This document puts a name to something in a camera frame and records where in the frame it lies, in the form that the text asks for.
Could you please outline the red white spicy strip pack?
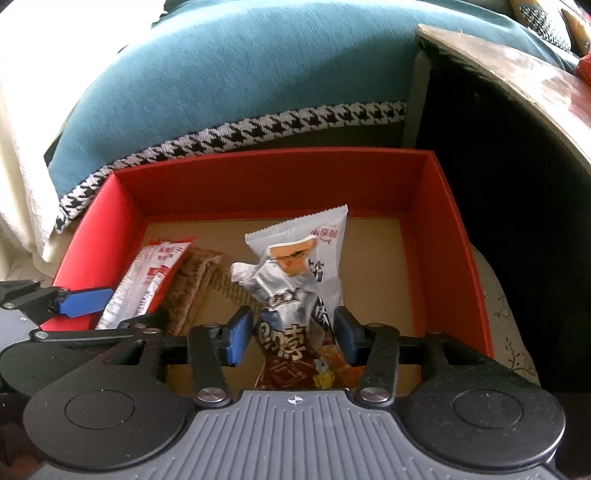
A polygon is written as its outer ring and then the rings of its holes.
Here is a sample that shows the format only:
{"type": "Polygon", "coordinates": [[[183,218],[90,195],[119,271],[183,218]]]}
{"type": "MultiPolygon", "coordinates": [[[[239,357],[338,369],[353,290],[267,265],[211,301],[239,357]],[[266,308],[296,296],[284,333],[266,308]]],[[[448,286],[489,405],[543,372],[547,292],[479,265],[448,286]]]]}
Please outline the red white spicy strip pack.
{"type": "Polygon", "coordinates": [[[191,239],[156,240],[145,245],[115,289],[95,329],[116,329],[124,320],[153,311],[165,295],[166,282],[172,279],[190,245],[191,239]]]}

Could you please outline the silver brown snack bag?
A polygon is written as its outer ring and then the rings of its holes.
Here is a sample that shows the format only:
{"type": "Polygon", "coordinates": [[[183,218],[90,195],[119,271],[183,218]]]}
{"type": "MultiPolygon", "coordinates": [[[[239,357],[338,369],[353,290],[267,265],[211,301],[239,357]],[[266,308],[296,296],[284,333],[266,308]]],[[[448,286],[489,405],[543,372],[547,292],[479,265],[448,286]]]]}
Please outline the silver brown snack bag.
{"type": "Polygon", "coordinates": [[[335,340],[329,311],[318,287],[325,263],[312,256],[318,239],[266,248],[256,264],[235,262],[230,279],[260,304],[254,322],[264,366],[259,390],[356,390],[362,367],[346,361],[335,340]]]}

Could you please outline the dark red spicy snack pack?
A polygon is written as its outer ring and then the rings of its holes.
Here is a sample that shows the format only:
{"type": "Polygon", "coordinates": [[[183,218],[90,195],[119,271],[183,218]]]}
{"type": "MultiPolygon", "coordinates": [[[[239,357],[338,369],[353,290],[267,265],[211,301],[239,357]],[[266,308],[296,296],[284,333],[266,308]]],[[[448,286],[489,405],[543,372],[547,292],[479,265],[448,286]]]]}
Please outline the dark red spicy snack pack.
{"type": "Polygon", "coordinates": [[[190,247],[162,302],[168,315],[167,335],[185,335],[195,324],[211,277],[221,265],[223,257],[221,252],[190,247]]]}

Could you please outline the white bamboo shoot snack bag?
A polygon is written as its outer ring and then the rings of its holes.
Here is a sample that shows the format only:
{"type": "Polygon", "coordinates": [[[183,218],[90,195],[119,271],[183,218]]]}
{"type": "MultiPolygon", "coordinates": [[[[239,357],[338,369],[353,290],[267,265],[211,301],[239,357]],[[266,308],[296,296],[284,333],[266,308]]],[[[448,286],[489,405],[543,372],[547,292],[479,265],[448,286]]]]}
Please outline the white bamboo shoot snack bag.
{"type": "Polygon", "coordinates": [[[232,264],[230,279],[262,304],[261,342],[321,345],[332,331],[348,214],[342,205],[245,234],[259,261],[232,264]]]}

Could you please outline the red cardboard box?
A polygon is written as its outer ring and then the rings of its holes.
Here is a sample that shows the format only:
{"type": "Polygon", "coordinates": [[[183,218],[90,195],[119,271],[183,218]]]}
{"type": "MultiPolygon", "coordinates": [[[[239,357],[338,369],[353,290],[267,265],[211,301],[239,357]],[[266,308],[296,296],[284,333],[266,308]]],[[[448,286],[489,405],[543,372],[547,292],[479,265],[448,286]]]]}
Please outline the red cardboard box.
{"type": "Polygon", "coordinates": [[[183,241],[221,256],[190,323],[259,310],[229,278],[235,262],[276,261],[315,281],[315,318],[345,306],[405,335],[446,333],[493,351],[476,264],[431,152],[304,148],[210,155],[114,173],[84,214],[57,286],[115,288],[141,247],[183,241]]]}

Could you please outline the white towel blanket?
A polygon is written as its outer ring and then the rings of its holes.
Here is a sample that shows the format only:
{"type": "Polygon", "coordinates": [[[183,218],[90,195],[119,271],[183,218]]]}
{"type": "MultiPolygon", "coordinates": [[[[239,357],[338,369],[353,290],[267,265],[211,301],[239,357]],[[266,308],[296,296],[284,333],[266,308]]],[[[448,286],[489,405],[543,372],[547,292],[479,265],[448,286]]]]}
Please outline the white towel blanket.
{"type": "Polygon", "coordinates": [[[54,276],[70,240],[44,155],[160,1],[13,1],[1,12],[1,276],[54,276]]]}

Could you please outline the dark coffee table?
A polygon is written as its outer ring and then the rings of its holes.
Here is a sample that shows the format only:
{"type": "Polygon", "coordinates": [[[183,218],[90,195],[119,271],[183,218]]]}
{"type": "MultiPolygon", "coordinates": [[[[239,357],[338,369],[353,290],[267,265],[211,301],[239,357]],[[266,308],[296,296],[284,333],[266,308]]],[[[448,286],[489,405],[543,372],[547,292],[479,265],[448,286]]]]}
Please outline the dark coffee table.
{"type": "Polygon", "coordinates": [[[518,49],[430,25],[406,138],[438,156],[542,385],[566,410],[558,465],[590,471],[590,89],[518,49]]]}

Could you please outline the teal sofa cover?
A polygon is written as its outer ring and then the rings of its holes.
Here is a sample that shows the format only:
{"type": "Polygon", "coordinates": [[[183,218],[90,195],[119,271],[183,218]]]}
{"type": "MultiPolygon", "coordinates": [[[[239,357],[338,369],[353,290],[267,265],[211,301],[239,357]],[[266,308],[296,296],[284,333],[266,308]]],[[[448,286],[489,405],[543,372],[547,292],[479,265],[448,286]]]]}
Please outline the teal sofa cover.
{"type": "Polygon", "coordinates": [[[572,71],[572,55],[464,1],[188,1],[86,89],[49,163],[64,231],[115,170],[405,118],[420,24],[572,71]]]}

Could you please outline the patterned throw pillow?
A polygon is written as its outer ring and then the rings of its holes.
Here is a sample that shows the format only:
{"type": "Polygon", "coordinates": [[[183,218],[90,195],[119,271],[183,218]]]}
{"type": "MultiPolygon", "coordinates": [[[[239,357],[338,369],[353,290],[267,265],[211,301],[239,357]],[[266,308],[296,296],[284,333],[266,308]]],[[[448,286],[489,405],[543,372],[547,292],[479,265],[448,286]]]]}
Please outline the patterned throw pillow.
{"type": "Polygon", "coordinates": [[[511,0],[517,20],[561,50],[590,53],[590,14],[579,1],[511,0]]]}

